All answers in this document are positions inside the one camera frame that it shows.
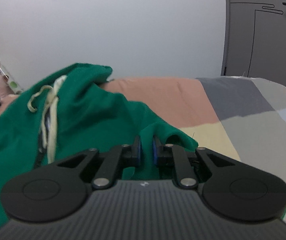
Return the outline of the grey door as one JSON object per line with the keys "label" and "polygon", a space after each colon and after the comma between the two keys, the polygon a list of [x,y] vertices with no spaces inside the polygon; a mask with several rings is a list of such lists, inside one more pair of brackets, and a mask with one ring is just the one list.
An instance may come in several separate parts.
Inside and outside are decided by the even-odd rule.
{"label": "grey door", "polygon": [[226,0],[221,73],[286,87],[286,0]]}

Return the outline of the patterned cloth at wall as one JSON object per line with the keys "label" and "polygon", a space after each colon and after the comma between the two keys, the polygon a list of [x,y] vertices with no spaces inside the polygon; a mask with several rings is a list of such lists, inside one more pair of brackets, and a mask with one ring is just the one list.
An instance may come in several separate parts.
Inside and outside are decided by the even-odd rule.
{"label": "patterned cloth at wall", "polygon": [[8,87],[13,91],[14,94],[21,94],[23,89],[21,86],[16,82],[16,80],[10,75],[7,69],[3,66],[0,62],[0,76],[3,77],[3,80],[8,85]]}

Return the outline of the colour-block bed sheet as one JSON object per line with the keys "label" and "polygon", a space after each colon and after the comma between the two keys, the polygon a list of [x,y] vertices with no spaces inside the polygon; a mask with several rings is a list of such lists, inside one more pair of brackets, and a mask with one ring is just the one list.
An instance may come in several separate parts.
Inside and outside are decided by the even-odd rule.
{"label": "colour-block bed sheet", "polygon": [[[266,79],[141,77],[107,81],[105,91],[146,104],[197,147],[270,172],[286,182],[286,87]],[[44,110],[38,157],[55,155],[56,107]]]}

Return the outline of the green hooded sweatshirt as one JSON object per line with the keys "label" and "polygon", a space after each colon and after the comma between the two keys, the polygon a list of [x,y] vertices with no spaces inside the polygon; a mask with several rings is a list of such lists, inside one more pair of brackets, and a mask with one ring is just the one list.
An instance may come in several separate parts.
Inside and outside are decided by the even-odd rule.
{"label": "green hooded sweatshirt", "polygon": [[[129,167],[123,179],[158,178],[153,165],[152,141],[180,145],[193,151],[198,143],[157,116],[146,104],[128,101],[122,94],[105,91],[101,85],[112,68],[76,63],[46,77],[22,93],[0,116],[0,191],[16,175],[31,171],[36,162],[47,165],[88,148],[108,151],[115,145],[142,142],[142,163]],[[38,157],[42,115],[56,107],[55,155]],[[0,201],[0,227],[7,222]]]}

